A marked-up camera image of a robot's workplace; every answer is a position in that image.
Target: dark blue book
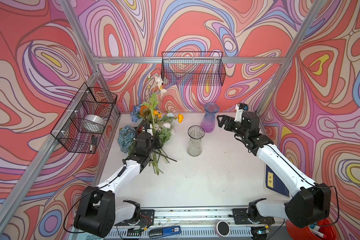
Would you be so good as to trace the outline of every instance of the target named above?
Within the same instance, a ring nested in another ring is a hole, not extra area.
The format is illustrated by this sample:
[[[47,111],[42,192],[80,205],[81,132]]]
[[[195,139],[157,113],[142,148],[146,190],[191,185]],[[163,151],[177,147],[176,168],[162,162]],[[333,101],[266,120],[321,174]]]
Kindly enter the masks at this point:
[[[279,177],[267,165],[265,172],[265,185],[268,189],[289,197],[289,191]]]

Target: red bucket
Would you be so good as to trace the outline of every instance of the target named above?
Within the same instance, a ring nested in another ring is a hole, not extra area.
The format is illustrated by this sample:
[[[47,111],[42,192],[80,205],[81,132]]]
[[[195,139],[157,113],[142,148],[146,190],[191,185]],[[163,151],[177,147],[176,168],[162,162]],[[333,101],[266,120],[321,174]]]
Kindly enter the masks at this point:
[[[330,222],[327,219],[324,219],[319,221],[317,224],[328,225]],[[294,240],[323,240],[323,238],[314,235],[309,227],[298,228],[289,220],[287,221],[287,231]],[[319,232],[327,235],[326,240],[336,240],[337,238],[336,230],[333,225],[328,227],[320,227]]]

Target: orange flower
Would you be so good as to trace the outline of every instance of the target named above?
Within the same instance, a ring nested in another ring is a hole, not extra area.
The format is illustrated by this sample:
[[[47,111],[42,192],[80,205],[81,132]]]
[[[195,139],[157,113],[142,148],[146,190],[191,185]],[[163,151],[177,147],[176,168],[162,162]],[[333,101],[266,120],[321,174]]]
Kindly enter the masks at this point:
[[[179,118],[178,119],[179,123],[181,123],[183,121],[183,119],[184,119],[184,116],[179,113],[178,118]]]
[[[158,113],[158,111],[154,110],[154,116],[156,116],[156,115],[157,115],[157,116],[158,116],[158,118],[161,118],[161,114],[162,114],[162,113]]]
[[[141,108],[140,108],[140,115],[141,115],[141,116],[144,116],[143,111],[144,111],[144,109],[146,109],[146,108],[148,108],[148,107],[147,107],[147,106],[141,106]]]

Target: white table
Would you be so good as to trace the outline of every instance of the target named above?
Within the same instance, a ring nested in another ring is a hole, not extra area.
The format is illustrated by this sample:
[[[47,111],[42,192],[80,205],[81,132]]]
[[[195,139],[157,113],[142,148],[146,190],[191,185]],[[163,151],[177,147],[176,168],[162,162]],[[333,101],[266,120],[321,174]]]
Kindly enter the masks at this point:
[[[219,113],[234,116],[235,113]],[[159,162],[164,174],[155,175],[152,166],[135,177],[119,195],[124,200],[133,200],[141,207],[195,207],[234,206],[267,198],[289,199],[271,190],[264,189],[265,164],[235,140],[232,132],[217,126],[202,139],[203,152],[197,157],[187,154],[189,136],[187,130],[192,125],[200,125],[203,113],[185,113],[181,124],[176,122],[176,134],[165,143],[164,151],[178,162]],[[129,114],[122,114],[118,129],[130,124],[135,127]],[[101,176],[106,180],[122,166],[122,153],[117,143],[119,130]]]

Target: bouquet of flowers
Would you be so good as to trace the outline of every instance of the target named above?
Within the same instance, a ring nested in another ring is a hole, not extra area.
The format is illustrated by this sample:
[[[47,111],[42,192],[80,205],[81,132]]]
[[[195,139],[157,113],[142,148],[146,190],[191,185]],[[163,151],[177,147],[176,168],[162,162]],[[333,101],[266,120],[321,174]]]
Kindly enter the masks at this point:
[[[160,90],[161,95],[167,92],[166,89],[162,87],[163,80],[160,77],[155,77],[155,81],[157,82],[158,89]],[[152,131],[154,135],[158,135],[160,138],[161,146],[171,138],[175,131],[173,130],[173,121],[177,119],[179,123],[183,121],[183,115],[178,114],[176,117],[173,113],[161,113],[157,110],[159,102],[157,99],[157,93],[153,92],[148,96],[146,102],[143,102],[139,106],[134,106],[133,111],[130,113],[133,122],[137,122],[139,118],[149,121],[152,125]],[[124,128],[120,129],[119,132],[119,139],[117,140],[120,146],[120,149],[124,153],[131,153],[136,145],[136,141],[133,140],[134,137],[134,128],[130,125],[125,126]],[[169,163],[168,155],[164,152],[164,150],[158,149],[159,154],[152,153],[152,166],[154,169],[154,173],[159,175],[159,173],[163,173],[159,167],[158,163],[160,157],[164,159],[165,163]]]

